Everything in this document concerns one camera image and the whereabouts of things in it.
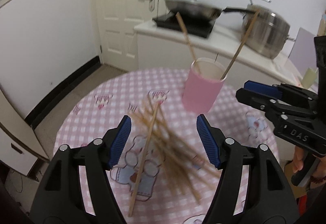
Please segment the person's right hand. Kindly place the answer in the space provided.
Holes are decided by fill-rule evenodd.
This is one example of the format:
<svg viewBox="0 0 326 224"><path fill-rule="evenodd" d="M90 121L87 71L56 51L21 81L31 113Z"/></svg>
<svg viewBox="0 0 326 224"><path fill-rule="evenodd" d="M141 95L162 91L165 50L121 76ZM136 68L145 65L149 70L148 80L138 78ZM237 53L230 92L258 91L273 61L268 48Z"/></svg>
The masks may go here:
<svg viewBox="0 0 326 224"><path fill-rule="evenodd" d="M305 150L299 147L295 147L294 155L292 160L292 170L293 173L301 171L306 166L304 165L304 153ZM310 177L310 188L314 189L325 184L325 157L318 157L318 166L312 172Z"/></svg>

